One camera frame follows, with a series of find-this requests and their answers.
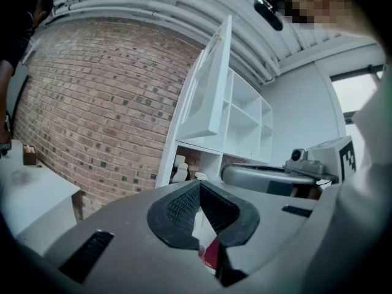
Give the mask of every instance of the black device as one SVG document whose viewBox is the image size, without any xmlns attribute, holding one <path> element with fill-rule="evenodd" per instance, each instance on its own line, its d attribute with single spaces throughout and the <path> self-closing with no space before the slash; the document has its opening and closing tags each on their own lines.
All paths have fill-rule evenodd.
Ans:
<svg viewBox="0 0 392 294">
<path fill-rule="evenodd" d="M 271 0 L 255 0 L 255 10 L 260 14 L 276 31 L 283 30 L 283 23 L 276 15 L 276 9 Z"/>
</svg>

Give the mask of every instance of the ceiling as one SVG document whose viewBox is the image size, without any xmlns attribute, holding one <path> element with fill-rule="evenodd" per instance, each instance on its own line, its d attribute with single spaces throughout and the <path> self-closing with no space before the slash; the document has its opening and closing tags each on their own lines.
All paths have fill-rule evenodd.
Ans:
<svg viewBox="0 0 392 294">
<path fill-rule="evenodd" d="M 55 17 L 113 15 L 171 28 L 203 44 L 233 15 L 230 65 L 254 85 L 309 62 L 374 43 L 285 23 L 276 32 L 253 8 L 254 0 L 55 0 Z"/>
</svg>

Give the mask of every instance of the white door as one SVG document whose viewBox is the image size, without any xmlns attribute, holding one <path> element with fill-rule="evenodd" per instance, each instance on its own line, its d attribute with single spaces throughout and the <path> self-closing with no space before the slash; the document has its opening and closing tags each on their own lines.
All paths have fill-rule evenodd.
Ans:
<svg viewBox="0 0 392 294">
<path fill-rule="evenodd" d="M 221 123 L 232 39 L 229 15 L 207 44 L 191 77 L 191 95 L 177 140 L 216 135 Z"/>
</svg>

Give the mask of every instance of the table top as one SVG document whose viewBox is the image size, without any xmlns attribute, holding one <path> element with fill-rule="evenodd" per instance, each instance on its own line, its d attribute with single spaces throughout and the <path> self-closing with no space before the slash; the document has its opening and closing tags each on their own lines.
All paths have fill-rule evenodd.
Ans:
<svg viewBox="0 0 392 294">
<path fill-rule="evenodd" d="M 80 189 L 39 160 L 42 168 L 23 165 L 22 154 L 22 143 L 12 140 L 0 159 L 0 211 L 14 237 Z"/>
</svg>

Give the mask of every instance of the small brown box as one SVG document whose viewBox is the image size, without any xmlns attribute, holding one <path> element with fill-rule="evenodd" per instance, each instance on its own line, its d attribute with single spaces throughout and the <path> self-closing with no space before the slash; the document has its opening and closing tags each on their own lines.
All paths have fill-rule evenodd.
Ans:
<svg viewBox="0 0 392 294">
<path fill-rule="evenodd" d="M 37 153 L 34 146 L 23 145 L 23 165 L 36 165 Z"/>
</svg>

